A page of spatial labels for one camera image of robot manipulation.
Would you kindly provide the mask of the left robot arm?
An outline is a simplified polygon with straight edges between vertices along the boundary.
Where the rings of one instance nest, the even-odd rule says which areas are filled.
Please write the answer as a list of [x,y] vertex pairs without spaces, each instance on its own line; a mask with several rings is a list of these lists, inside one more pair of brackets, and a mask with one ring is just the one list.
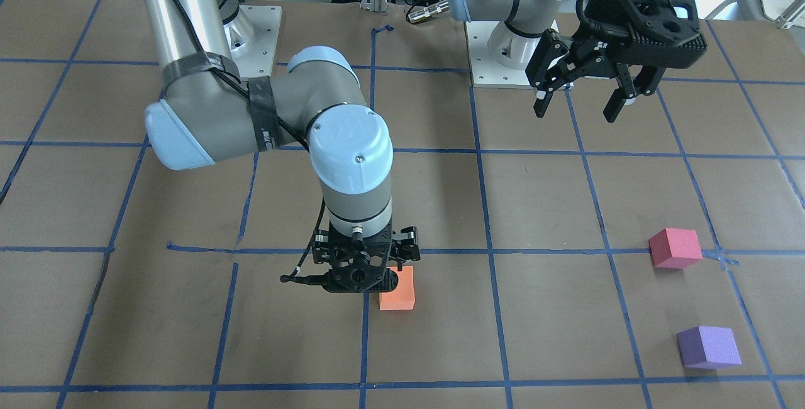
[[603,115],[614,122],[651,96],[668,68],[686,69],[708,48],[695,0],[576,0],[572,36],[552,27],[564,0],[449,0],[455,20],[497,22],[498,60],[523,70],[543,117],[555,91],[581,77],[616,79]]

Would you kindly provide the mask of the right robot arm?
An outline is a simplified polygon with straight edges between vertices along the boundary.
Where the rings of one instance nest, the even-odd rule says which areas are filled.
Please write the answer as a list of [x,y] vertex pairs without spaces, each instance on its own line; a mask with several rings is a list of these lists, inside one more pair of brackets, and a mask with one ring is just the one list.
[[280,77],[245,81],[225,36],[218,0],[145,0],[163,74],[163,96],[145,110],[159,160],[183,171],[297,142],[319,179],[320,214],[306,252],[330,265],[284,283],[330,293],[389,293],[405,262],[420,258],[415,227],[393,230],[394,149],[346,58],[328,46],[291,57]]

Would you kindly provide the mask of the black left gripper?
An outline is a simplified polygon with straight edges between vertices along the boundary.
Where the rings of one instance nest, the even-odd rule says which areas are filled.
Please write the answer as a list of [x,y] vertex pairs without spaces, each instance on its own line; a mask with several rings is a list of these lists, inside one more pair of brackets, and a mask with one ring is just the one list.
[[[706,53],[694,0],[583,0],[580,28],[572,36],[545,30],[526,66],[543,118],[554,91],[580,77],[618,80],[603,110],[613,123],[627,103],[652,96],[661,68],[692,67]],[[641,67],[636,77],[629,68]]]

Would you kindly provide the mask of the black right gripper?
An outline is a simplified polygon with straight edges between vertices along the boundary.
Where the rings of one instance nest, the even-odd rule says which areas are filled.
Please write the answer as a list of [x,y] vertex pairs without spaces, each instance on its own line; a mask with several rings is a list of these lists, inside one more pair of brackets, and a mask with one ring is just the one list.
[[314,262],[330,264],[331,269],[319,276],[282,275],[282,283],[321,286],[330,293],[388,293],[399,285],[399,276],[387,267],[390,258],[403,263],[421,259],[417,227],[393,232],[388,223],[374,236],[345,236],[330,225],[317,230],[313,243]]

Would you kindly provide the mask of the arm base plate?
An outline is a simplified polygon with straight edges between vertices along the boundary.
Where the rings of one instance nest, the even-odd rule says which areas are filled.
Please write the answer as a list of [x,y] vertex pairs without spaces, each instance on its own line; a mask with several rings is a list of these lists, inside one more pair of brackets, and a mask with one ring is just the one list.
[[502,21],[465,23],[467,48],[475,87],[531,89],[526,66],[538,37],[523,37]]
[[231,59],[242,79],[269,76],[274,68],[282,8],[279,6],[239,6],[238,14],[224,32]]

